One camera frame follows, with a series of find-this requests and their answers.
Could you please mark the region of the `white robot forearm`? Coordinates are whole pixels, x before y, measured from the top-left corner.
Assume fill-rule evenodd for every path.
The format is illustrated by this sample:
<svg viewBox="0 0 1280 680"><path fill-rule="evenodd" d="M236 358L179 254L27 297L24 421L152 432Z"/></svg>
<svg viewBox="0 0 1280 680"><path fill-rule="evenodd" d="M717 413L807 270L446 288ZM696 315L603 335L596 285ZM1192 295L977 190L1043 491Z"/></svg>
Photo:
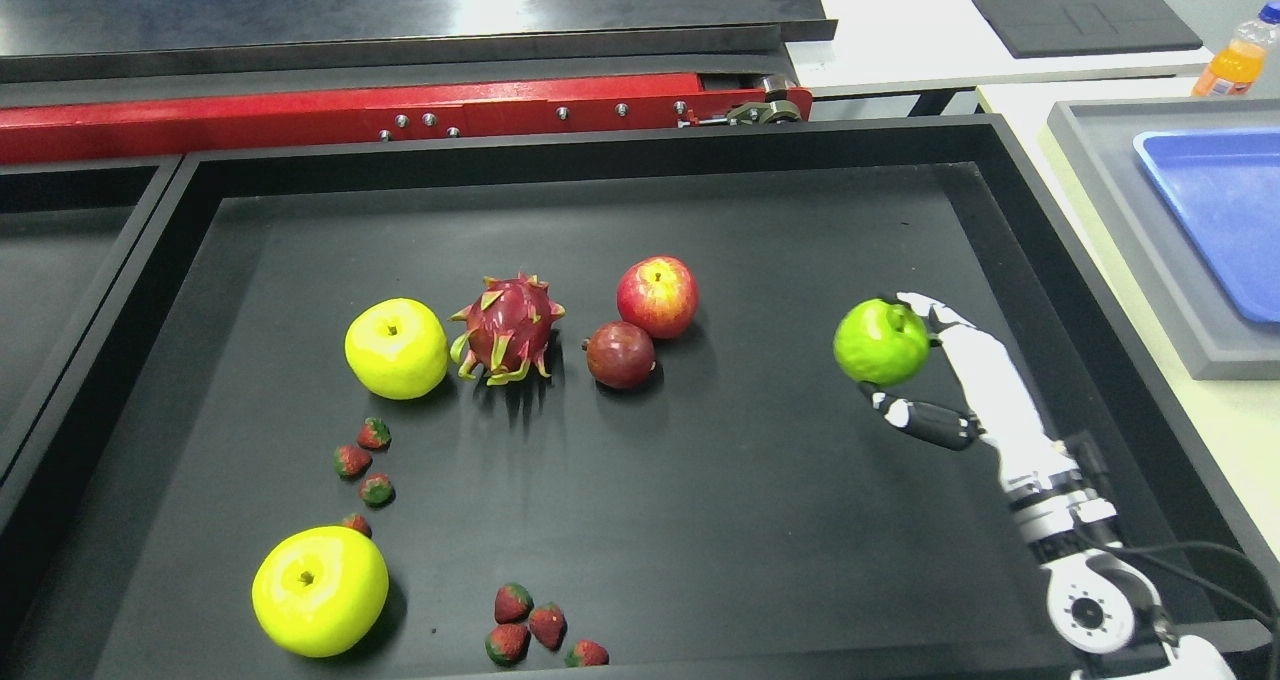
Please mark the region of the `white robot forearm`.
<svg viewBox="0 0 1280 680"><path fill-rule="evenodd" d="M1174 627L1156 585L1126 560L1115 506L1059 443L995 448L1012 521L1048 575L1050 622L1082 663L1071 677L1235 677L1211 642Z"/></svg>

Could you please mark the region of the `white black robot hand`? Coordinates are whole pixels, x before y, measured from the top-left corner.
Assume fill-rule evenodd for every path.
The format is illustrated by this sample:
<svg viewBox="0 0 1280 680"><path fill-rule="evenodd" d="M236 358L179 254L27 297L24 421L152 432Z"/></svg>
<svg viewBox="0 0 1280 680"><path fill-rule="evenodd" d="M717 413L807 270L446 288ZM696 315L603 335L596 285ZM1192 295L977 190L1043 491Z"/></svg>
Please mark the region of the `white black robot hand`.
<svg viewBox="0 0 1280 680"><path fill-rule="evenodd" d="M1083 484L1076 461L1050 439L1001 341L929 296L899 292L887 301L895 311L924 323L927 338L943 353L965 401L960 410L946 409L860 383L870 407L890 426L951 451L978 441L989 446L997 455L998 484L1012 501Z"/></svg>

